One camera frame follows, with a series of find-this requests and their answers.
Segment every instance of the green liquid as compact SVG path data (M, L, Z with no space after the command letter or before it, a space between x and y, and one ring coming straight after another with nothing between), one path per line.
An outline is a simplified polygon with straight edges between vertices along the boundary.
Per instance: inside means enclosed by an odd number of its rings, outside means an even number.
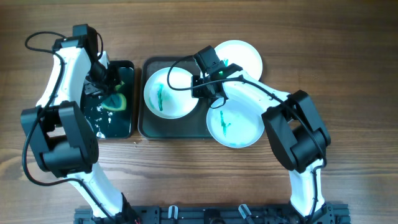
M155 109L155 106L154 106L154 104L152 103L152 100L150 99L150 97L149 97L148 101L149 101L150 107L151 107L152 109Z
M226 123L224 122L223 111L220 111L220 116L221 116L221 127L223 127L223 134L224 134L224 137L226 137L226 128L228 128L228 127L231 125L231 123L226 124Z
M162 96L163 87L164 85L160 84L159 90L157 90L157 102L159 104L160 111L163 111L163 96Z

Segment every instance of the wood grain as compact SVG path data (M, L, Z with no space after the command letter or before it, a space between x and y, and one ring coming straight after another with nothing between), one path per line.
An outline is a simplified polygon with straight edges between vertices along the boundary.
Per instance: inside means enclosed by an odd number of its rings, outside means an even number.
M21 168L24 108L41 97L49 55L24 48L38 30L66 35L89 23L113 60L138 67L154 55L187 55L229 39L262 55L262 81L303 89L330 130L322 172L328 201L348 203L353 223L398 221L398 3L230 1L39 4L0 7L0 223L71 223L87 205L68 184L38 187ZM32 45L50 48L53 37ZM242 150L214 140L100 141L100 164L133 205L287 203L289 176L266 135ZM29 152L29 168L39 171Z

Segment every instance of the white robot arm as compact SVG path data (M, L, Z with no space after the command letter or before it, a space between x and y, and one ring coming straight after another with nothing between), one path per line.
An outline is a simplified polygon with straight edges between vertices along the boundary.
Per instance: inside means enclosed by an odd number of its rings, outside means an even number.
M39 167L66 181L79 180L67 182L84 196L97 219L110 217L124 223L129 217L134 223L137 217L124 195L112 185L97 162L98 142L81 112L82 96L107 94L120 82L118 73L108 69L107 53L98 52L96 38L96 31L84 24L73 27L73 37L55 41L53 51L61 56L63 62L54 55L46 90L35 108L22 112L21 124L28 135L38 114L49 104L33 129L29 143ZM49 102L58 80L57 93ZM65 135L49 137L47 133L55 126L62 126Z
M262 116L272 151L289 170L290 202L301 217L311 219L325 203L320 168L326 165L330 136L310 97L301 90L290 94L270 88L235 64L226 67L210 46L193 58L207 74L193 80L193 96L231 99ZM301 125L291 130L293 119Z
M283 101L286 101L287 96L290 95L290 93L275 90L253 79L244 70L235 72L228 78L238 78L240 76L249 82L255 83L265 88L268 92L275 94L276 97ZM264 114L269 108L280 105L278 101L272 99L262 90L244 82L224 82L223 89L228 99L241 102L243 105L255 111L256 114ZM305 171L302 173L299 173L296 170L289 171L290 184L292 186L292 196L290 198L290 202L296 211L298 211L303 217L306 217L311 213L313 199L315 197L315 183L313 181L312 171L316 166L322 165L322 163L322 159L317 159L307 166ZM325 199L322 197L321 193L320 170L317 170L316 172L318 202L315 211L319 210L325 203Z

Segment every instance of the white plate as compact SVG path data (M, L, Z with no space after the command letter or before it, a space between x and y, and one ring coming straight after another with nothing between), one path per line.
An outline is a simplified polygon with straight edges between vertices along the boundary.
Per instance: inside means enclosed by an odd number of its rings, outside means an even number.
M229 40L218 45L215 50L218 58L223 60L226 66L235 63L247 71L253 79L260 80L262 60L259 52L253 46L245 41Z
M169 69L160 69L149 77L144 88L144 101L155 115L165 119L176 119L189 114L196 107L199 99L192 98L191 90L176 91L170 89L167 84ZM182 68L173 68L170 74L172 87L190 87L191 82L191 73Z
M211 107L223 104L217 99ZM224 106L210 108L206 116L207 128L219 143L233 148L247 147L255 143L264 132L261 116L234 100L226 100Z

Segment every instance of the dark tray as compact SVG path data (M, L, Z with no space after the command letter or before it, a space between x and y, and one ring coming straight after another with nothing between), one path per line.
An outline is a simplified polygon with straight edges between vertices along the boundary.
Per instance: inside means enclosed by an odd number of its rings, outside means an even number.
M102 98L86 98L84 102L84 114L90 122L94 133L99 139L128 138L133 133L134 120L134 64L130 61L110 61L111 65L119 67L119 74L124 85L118 90L126 97L126 109L124 111L108 111L101 107Z
M152 113L144 102L144 87L149 77L162 68L170 67L180 57L152 57L142 67L138 131L148 139L211 138L207 130L206 114L210 107L207 99L199 99L196 107L178 119L164 119ZM192 75L200 75L194 59L180 62Z

